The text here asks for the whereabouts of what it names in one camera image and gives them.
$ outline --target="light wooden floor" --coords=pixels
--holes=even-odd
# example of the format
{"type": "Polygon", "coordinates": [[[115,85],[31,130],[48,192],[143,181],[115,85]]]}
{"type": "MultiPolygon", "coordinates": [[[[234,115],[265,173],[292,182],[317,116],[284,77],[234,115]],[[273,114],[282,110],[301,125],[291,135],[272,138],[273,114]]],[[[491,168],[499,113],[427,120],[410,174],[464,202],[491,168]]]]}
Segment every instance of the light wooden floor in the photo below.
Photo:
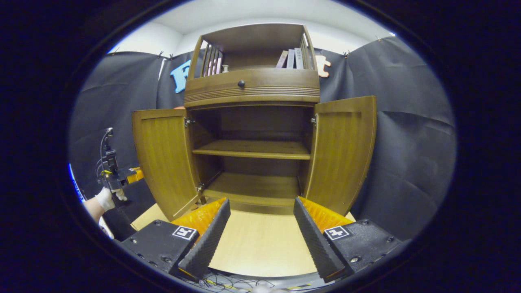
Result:
{"type": "MultiPolygon", "coordinates": [[[[355,221],[351,214],[347,218],[355,221]]],[[[155,219],[166,220],[152,206],[132,226],[139,230],[155,219]]],[[[232,210],[209,267],[258,277],[283,277],[316,272],[293,215],[232,210]]]]}

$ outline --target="door hinge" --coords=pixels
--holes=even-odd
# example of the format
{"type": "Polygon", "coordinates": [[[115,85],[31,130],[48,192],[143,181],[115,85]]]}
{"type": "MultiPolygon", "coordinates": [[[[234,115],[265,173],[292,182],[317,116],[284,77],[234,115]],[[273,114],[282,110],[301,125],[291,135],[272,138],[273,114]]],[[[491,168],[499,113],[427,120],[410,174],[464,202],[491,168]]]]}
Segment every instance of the door hinge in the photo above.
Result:
{"type": "Polygon", "coordinates": [[[315,117],[311,118],[311,123],[313,123],[313,126],[317,127],[317,115],[315,114],[315,117]]]}
{"type": "Polygon", "coordinates": [[[184,127],[188,127],[188,124],[193,124],[195,123],[195,120],[192,120],[190,117],[189,118],[184,118],[184,127]]]}
{"type": "Polygon", "coordinates": [[[197,192],[201,192],[203,190],[203,187],[204,187],[204,183],[199,183],[199,185],[197,185],[197,187],[196,187],[197,192]]]}

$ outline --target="orange gripper pad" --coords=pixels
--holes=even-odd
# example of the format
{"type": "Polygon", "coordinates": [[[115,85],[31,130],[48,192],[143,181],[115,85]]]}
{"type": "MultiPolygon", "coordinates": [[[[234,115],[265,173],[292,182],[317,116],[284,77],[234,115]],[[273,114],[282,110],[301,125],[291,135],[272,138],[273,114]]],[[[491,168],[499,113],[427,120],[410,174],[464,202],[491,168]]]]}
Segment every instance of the orange gripper pad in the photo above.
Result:
{"type": "Polygon", "coordinates": [[[217,214],[217,211],[219,211],[219,208],[225,200],[226,198],[216,200],[173,220],[171,223],[174,225],[196,229],[199,232],[199,238],[195,241],[195,243],[197,243],[197,241],[199,241],[201,236],[205,233],[210,223],[213,221],[215,214],[217,214]]]}
{"type": "Polygon", "coordinates": [[[312,202],[311,200],[307,200],[303,197],[299,197],[299,199],[304,204],[304,207],[306,207],[307,212],[321,233],[324,233],[325,229],[343,226],[353,222],[318,203],[312,202]]]}

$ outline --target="ceiling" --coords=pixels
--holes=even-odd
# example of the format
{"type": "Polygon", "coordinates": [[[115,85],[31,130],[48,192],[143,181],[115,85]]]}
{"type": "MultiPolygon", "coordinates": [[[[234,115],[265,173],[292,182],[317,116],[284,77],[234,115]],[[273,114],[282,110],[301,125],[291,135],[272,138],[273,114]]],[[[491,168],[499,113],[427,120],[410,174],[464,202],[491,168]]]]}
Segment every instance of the ceiling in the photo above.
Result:
{"type": "Polygon", "coordinates": [[[389,31],[343,4],[331,0],[194,0],[154,19],[181,34],[212,25],[252,18],[291,18],[347,31],[367,40],[389,31]]]}

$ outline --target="drawer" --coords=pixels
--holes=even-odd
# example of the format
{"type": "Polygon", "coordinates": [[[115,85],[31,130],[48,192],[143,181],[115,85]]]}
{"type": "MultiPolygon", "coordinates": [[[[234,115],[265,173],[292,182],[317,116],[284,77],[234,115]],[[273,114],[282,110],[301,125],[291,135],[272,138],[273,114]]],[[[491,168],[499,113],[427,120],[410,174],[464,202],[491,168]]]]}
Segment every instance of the drawer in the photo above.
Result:
{"type": "Polygon", "coordinates": [[[256,101],[318,103],[318,73],[287,68],[237,70],[188,80],[184,92],[186,108],[256,101]]]}

